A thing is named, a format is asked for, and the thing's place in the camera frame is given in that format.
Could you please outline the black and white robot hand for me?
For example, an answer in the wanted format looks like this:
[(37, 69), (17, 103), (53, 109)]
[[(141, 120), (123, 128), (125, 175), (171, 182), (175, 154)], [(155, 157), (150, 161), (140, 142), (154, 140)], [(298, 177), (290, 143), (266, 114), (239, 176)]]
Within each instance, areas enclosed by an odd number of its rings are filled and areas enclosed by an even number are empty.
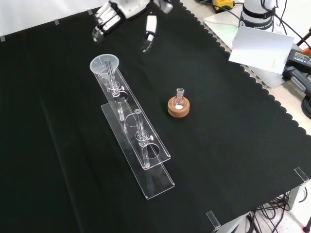
[[(173, 9), (170, 0), (109, 0), (94, 15), (96, 26), (92, 32), (93, 41), (102, 42), (123, 22), (142, 15), (152, 5), (165, 14)], [(141, 47), (143, 53), (152, 46), (156, 28), (157, 16), (150, 12), (146, 19), (145, 35)]]

